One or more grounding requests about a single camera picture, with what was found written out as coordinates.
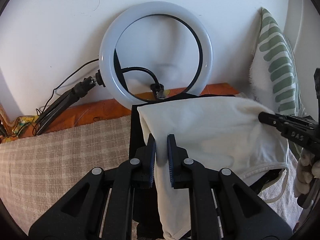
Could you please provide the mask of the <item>white gloved right hand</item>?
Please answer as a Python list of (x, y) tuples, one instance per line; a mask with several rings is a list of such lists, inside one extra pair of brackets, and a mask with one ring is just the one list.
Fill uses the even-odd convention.
[(302, 149), (297, 167), (294, 182), (294, 195), (299, 197), (310, 192), (310, 185), (313, 179), (319, 178), (319, 157)]

